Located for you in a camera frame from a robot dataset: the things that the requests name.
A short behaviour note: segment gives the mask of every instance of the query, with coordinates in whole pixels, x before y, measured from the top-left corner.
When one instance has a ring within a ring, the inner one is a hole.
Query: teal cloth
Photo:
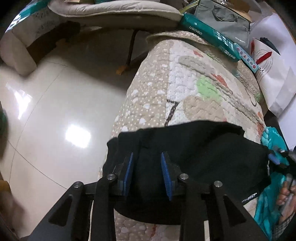
[[[47,4],[50,0],[33,0],[31,1],[21,12],[21,18],[30,16],[31,14],[47,7]]]
[[[281,149],[287,150],[283,138],[278,134],[274,127],[266,127],[262,137],[261,144],[267,146],[269,149],[277,146]],[[276,153],[277,158],[281,163],[289,164],[286,158]],[[276,199],[279,191],[285,181],[286,177],[283,174],[274,172],[270,175],[271,184],[266,187],[258,198],[254,220],[266,234],[269,240],[272,240],[272,229],[278,222],[280,213],[276,206]]]
[[[99,3],[102,3],[102,2],[111,2],[111,1],[114,1],[114,0],[94,0],[94,3],[99,4]]]

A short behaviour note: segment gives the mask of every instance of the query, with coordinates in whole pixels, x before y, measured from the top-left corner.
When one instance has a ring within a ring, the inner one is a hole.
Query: wooden stand leg
[[[116,74],[118,75],[121,75],[123,72],[125,72],[126,70],[129,70],[132,66],[132,60],[131,60],[131,55],[133,53],[133,46],[134,46],[134,43],[135,43],[135,38],[136,38],[136,35],[138,33],[138,29],[135,29],[133,31],[133,34],[131,36],[131,42],[130,42],[130,47],[128,49],[128,58],[126,60],[126,64],[125,65],[122,65],[120,66],[117,70],[116,70]]]
[[[11,192],[9,183],[7,181],[0,180],[0,192]]]

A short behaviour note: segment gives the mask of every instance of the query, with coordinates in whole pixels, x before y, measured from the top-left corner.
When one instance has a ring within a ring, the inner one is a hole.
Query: blue towel
[[[283,138],[278,134],[274,127],[265,128],[261,137],[261,144],[267,146],[271,150],[274,146],[287,150]],[[276,153],[276,156],[281,163],[286,165],[289,164],[287,159],[283,158],[280,154]],[[258,198],[254,219],[271,241],[272,229],[280,217],[280,213],[276,206],[276,200],[286,177],[283,174],[274,172],[270,175],[270,178],[271,184],[263,190]]]

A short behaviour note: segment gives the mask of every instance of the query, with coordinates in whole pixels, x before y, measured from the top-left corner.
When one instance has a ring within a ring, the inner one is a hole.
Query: green object
[[[199,2],[200,2],[200,0],[197,0],[197,1],[195,1],[195,2],[192,2],[192,3],[190,3],[189,5],[187,5],[186,7],[180,9],[179,12],[180,12],[180,13],[186,12],[188,9],[197,6]]]
[[[183,13],[179,25],[182,29],[199,35],[205,41],[219,48],[233,62],[240,60],[239,52],[233,48],[233,42],[197,19],[194,15],[187,12]]]
[[[0,102],[0,137],[2,136],[6,128],[6,121],[7,121],[7,118],[2,109],[1,102]]]
[[[212,98],[216,101],[220,100],[220,92],[216,86],[210,83],[209,77],[201,76],[196,82],[196,86],[202,97],[206,99]]]

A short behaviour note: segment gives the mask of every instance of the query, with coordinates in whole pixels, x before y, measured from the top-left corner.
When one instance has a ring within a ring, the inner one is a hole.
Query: white paper bag
[[[255,76],[268,109],[279,117],[296,93],[296,76],[282,57],[253,38],[252,58],[259,65]]]

